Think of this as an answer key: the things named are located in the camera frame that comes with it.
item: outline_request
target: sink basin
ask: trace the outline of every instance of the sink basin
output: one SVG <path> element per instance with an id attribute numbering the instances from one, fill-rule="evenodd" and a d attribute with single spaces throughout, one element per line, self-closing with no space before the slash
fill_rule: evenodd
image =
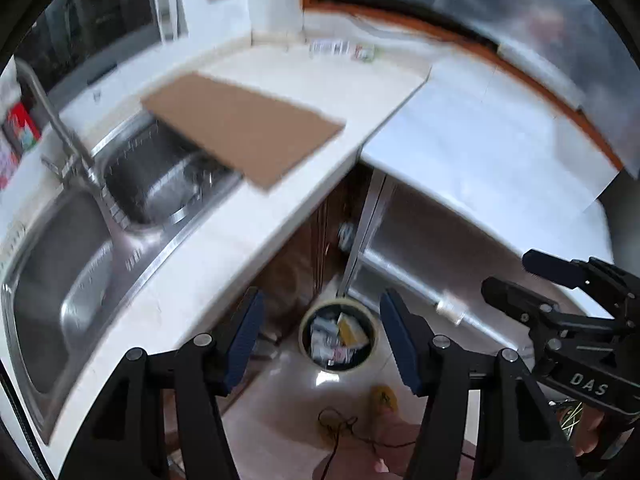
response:
<path id="1" fill-rule="evenodd" d="M 57 209 L 25 254 L 14 287 L 22 360 L 42 394 L 51 392 L 69 355 L 82 345 L 111 276 L 111 236 L 94 198 L 65 195 Z"/>
<path id="2" fill-rule="evenodd" d="M 0 294 L 18 386 L 45 444 L 116 313 L 241 180 L 146 112 L 92 155 L 106 185 L 78 180 L 60 192 Z"/>
<path id="3" fill-rule="evenodd" d="M 232 173 L 166 124 L 149 118 L 108 158 L 104 178 L 131 222 L 153 226 L 184 218 Z"/>

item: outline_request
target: cable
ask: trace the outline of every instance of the cable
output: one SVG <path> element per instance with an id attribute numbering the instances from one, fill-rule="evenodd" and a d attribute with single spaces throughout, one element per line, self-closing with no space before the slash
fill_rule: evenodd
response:
<path id="1" fill-rule="evenodd" d="M 29 445 L 29 449 L 31 449 L 31 453 L 33 458 L 35 459 L 38 467 L 42 471 L 45 480 L 56 480 L 55 476 L 49 469 L 49 464 L 44 458 L 42 454 L 42 450 L 36 441 L 36 437 L 33 434 L 33 430 L 29 424 L 29 419 L 27 419 L 27 415 L 24 413 L 20 400 L 18 399 L 18 395 L 15 393 L 14 385 L 9 378 L 9 374 L 4 369 L 4 365 L 0 360 L 0 384 L 4 388 L 4 392 L 6 396 L 9 398 L 9 403 L 11 407 L 14 409 L 14 413 L 16 418 L 18 419 L 18 423 L 20 424 L 20 428 L 24 433 L 24 437 L 27 440 L 27 444 Z"/>
<path id="2" fill-rule="evenodd" d="M 569 408 L 564 412 L 560 420 L 560 427 L 564 432 L 567 440 L 569 440 L 574 432 L 574 427 L 580 423 L 582 416 L 582 403 L 578 402 L 575 406 Z"/>
<path id="3" fill-rule="evenodd" d="M 332 428 L 331 426 L 329 426 L 328 424 L 325 424 L 322 421 L 322 414 L 325 412 L 334 412 L 336 415 L 338 415 L 342 420 L 341 422 L 338 424 L 337 428 Z M 342 430 L 349 430 L 349 432 L 351 433 L 351 436 L 353 436 L 354 438 L 357 438 L 358 440 L 365 442 L 366 444 L 371 444 L 372 446 L 379 446 L 379 447 L 388 447 L 391 449 L 398 449 L 400 447 L 407 447 L 407 446 L 412 446 L 413 444 L 415 444 L 415 440 L 412 440 L 411 442 L 405 442 L 404 444 L 384 444 L 382 442 L 377 442 L 376 440 L 373 440 L 371 438 L 364 438 L 362 436 L 358 436 L 357 434 L 355 434 L 355 432 L 353 431 L 353 427 L 355 426 L 356 422 L 358 421 L 358 417 L 357 416 L 352 416 L 351 418 L 345 418 L 345 416 L 340 413 L 338 410 L 336 410 L 335 408 L 328 406 L 326 408 L 323 408 L 322 410 L 320 410 L 320 413 L 318 413 L 318 423 L 320 424 L 320 426 L 322 426 L 323 428 L 325 428 L 329 433 L 331 433 L 334 438 L 335 438 L 335 444 L 334 444 L 334 450 L 331 452 L 331 455 L 329 456 L 329 460 L 327 461 L 326 465 L 324 466 L 324 470 L 322 471 L 322 476 L 320 477 L 320 480 L 324 480 L 324 478 L 326 477 L 327 472 L 329 471 L 329 466 L 331 465 L 332 460 L 334 459 L 334 456 L 336 454 L 336 452 L 338 451 L 338 443 L 340 442 L 340 433 L 342 432 Z M 467 458 L 474 460 L 475 461 L 475 457 L 462 452 L 461 453 L 463 456 L 466 456 Z"/>

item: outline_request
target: human hand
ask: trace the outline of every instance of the human hand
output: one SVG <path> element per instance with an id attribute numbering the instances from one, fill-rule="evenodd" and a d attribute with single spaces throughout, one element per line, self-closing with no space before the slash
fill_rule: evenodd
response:
<path id="1" fill-rule="evenodd" d="M 602 423 L 604 413 L 591 406 L 582 406 L 582 417 L 571 438 L 571 445 L 576 456 L 590 453 L 598 445 L 598 427 Z"/>

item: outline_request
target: blue gripper pad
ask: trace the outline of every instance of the blue gripper pad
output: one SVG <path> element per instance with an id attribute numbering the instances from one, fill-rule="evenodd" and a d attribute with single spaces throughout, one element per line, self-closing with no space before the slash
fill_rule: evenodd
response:
<path id="1" fill-rule="evenodd" d="M 235 313 L 231 326 L 228 327 L 233 337 L 228 343 L 226 351 L 217 346 L 220 351 L 226 354 L 226 374 L 223 382 L 228 391 L 231 391 L 244 375 L 263 318 L 264 298 L 262 292 L 252 287 L 242 298 L 241 306 Z"/>
<path id="2" fill-rule="evenodd" d="M 424 318 L 409 313 L 400 295 L 388 288 L 380 297 L 380 317 L 402 382 L 418 397 L 426 395 L 419 356 L 428 357 L 433 332 Z"/>

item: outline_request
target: faucet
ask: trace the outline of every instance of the faucet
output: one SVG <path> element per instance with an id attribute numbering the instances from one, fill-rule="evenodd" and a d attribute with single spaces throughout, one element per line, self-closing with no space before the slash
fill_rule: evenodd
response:
<path id="1" fill-rule="evenodd" d="M 27 62 L 19 58 L 15 59 L 15 67 L 18 79 L 23 81 L 31 89 L 36 101 L 42 106 L 49 118 L 53 131 L 60 138 L 65 147 L 67 159 L 62 168 L 58 168 L 53 162 L 45 157 L 42 158 L 43 164 L 51 170 L 63 184 L 66 184 L 69 176 L 76 173 L 79 169 L 78 166 L 80 166 L 82 173 L 87 177 L 90 184 L 93 184 L 98 188 L 102 187 L 98 173 L 94 170 L 94 158 L 78 138 L 76 133 L 67 128 L 62 120 L 60 120 L 60 116 L 53 108 L 51 101 L 49 101 L 47 93 L 44 91 L 44 88 L 42 87 L 38 76 L 33 71 L 33 68 L 31 68 Z"/>

